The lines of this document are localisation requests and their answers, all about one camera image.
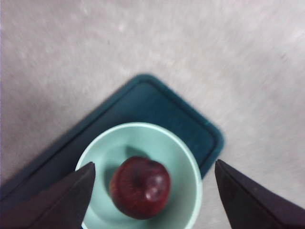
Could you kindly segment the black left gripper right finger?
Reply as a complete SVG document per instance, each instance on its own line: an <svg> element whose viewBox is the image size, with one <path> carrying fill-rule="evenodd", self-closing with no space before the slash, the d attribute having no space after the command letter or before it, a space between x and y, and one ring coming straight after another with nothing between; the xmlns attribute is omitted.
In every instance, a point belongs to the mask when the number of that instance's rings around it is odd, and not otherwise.
<svg viewBox="0 0 305 229"><path fill-rule="evenodd" d="M303 229L304 208L261 186L218 159L217 187L233 229Z"/></svg>

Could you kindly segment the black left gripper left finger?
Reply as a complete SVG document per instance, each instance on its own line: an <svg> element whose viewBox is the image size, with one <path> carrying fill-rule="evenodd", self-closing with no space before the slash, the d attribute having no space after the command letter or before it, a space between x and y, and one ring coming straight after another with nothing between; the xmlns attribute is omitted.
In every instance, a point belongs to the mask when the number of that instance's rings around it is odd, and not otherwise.
<svg viewBox="0 0 305 229"><path fill-rule="evenodd" d="M79 229L92 197L95 164L89 162L39 194L4 211L2 229Z"/></svg>

